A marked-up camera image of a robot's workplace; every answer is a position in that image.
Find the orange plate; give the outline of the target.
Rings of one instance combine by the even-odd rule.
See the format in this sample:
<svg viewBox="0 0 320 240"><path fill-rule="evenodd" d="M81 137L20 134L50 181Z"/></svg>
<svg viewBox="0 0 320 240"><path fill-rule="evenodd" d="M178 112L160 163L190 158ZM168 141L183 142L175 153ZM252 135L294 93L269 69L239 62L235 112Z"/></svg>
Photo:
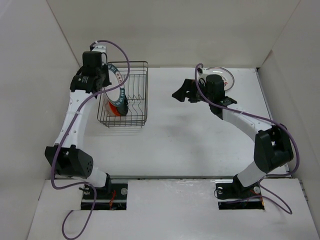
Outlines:
<svg viewBox="0 0 320 240"><path fill-rule="evenodd" d="M114 116L116 116L116 117L122 117L122 116L125 115L125 112L124 112L122 106L115 106L115 105L113 105L113 104L111 104L111 103L109 103L108 106L109 106L110 112L111 112Z"/></svg>

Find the white plate red characters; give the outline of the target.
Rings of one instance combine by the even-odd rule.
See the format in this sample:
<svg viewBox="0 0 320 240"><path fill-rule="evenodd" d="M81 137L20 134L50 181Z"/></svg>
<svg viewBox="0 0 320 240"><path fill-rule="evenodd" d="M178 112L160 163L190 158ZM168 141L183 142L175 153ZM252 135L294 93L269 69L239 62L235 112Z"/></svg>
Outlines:
<svg viewBox="0 0 320 240"><path fill-rule="evenodd" d="M229 91L233 88L235 85L235 77L234 75L223 67L208 67L206 69L209 73L220 75L222 77L222 80L224 82L224 90Z"/></svg>

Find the black plate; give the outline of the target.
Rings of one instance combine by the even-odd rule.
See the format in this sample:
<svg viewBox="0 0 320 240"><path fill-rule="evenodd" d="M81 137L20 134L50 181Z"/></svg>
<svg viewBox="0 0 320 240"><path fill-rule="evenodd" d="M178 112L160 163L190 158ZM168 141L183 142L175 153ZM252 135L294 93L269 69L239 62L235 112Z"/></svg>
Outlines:
<svg viewBox="0 0 320 240"><path fill-rule="evenodd" d="M127 116L127 115L128 115L129 110L128 110L128 109L121 110L119 113L120 113L120 115L121 115L122 117L125 117L125 116Z"/></svg>

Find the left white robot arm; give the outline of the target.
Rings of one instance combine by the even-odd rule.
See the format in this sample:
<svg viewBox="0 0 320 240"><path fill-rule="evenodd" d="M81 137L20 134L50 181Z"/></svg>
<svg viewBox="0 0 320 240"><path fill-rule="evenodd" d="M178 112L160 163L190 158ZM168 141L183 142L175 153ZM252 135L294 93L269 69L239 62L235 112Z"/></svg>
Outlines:
<svg viewBox="0 0 320 240"><path fill-rule="evenodd" d="M85 51L82 67L70 83L68 109L60 133L44 155L51 165L51 176L63 176L85 181L94 186L102 199L111 195L110 175L94 166L93 157L83 150L85 129L98 92L109 86L105 50Z"/></svg>

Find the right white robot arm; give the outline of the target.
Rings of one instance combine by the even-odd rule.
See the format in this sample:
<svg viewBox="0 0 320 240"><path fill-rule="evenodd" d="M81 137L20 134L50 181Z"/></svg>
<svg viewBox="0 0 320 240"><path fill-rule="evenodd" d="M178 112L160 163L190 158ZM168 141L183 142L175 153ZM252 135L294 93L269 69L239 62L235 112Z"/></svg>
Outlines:
<svg viewBox="0 0 320 240"><path fill-rule="evenodd" d="M254 143L252 163L236 174L232 183L221 186L223 199L243 197L260 179L293 159L286 129L246 114L236 100L226 95L220 75L202 74L198 80L185 79L172 97L179 102L207 102L215 116L237 127Z"/></svg>

